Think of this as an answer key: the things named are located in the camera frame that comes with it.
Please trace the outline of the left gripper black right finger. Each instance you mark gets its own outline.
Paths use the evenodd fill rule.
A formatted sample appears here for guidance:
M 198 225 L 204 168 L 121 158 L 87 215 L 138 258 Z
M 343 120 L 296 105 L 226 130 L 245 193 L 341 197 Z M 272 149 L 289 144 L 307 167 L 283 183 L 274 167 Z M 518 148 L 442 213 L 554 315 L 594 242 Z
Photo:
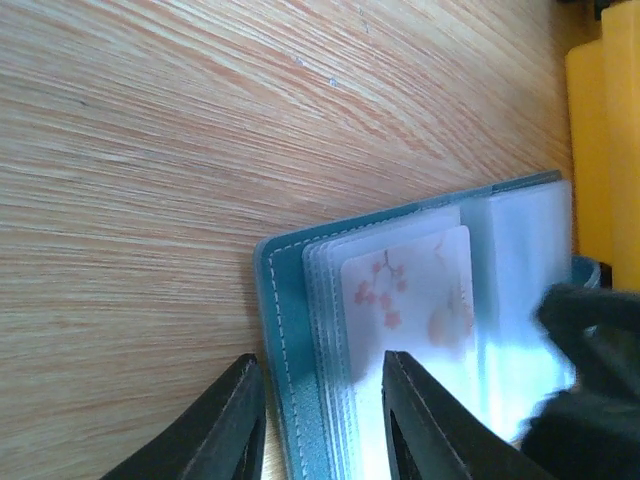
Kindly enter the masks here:
M 393 479 L 552 477 L 486 428 L 407 352 L 385 352 L 382 400 Z

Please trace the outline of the teal card holder wallet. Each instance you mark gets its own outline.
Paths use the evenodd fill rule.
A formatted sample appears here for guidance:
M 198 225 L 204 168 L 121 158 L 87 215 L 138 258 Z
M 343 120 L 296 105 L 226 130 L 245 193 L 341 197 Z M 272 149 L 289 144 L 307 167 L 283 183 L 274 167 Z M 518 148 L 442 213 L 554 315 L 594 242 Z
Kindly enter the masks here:
M 572 254 L 556 171 L 262 240 L 254 272 L 287 475 L 386 479 L 387 351 L 405 351 L 501 439 L 576 372 L 534 313 Z

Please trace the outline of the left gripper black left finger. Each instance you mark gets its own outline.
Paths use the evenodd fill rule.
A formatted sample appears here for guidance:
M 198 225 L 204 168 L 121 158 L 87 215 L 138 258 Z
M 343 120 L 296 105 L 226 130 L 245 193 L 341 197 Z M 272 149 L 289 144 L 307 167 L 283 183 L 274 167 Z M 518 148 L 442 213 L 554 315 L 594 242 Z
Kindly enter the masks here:
M 239 356 L 172 424 L 106 479 L 259 479 L 266 390 L 253 354 Z

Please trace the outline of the white pink blossom card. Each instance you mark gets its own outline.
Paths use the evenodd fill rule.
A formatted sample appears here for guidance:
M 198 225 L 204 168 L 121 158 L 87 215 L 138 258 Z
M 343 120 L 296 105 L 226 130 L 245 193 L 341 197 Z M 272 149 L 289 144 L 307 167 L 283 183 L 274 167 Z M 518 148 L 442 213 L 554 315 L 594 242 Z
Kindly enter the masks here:
M 377 376 L 387 350 L 410 353 L 445 382 L 468 382 L 476 352 L 467 227 L 349 259 L 340 274 L 353 382 Z

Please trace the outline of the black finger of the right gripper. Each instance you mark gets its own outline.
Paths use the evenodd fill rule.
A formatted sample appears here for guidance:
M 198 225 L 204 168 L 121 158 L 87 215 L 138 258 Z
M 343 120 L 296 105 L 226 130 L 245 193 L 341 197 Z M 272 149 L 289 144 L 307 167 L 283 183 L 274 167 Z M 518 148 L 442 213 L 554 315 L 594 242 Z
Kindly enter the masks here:
M 545 402 L 522 453 L 557 479 L 638 478 L 639 360 L 599 333 L 637 342 L 638 294 L 555 285 L 537 318 L 576 368 L 578 386 Z

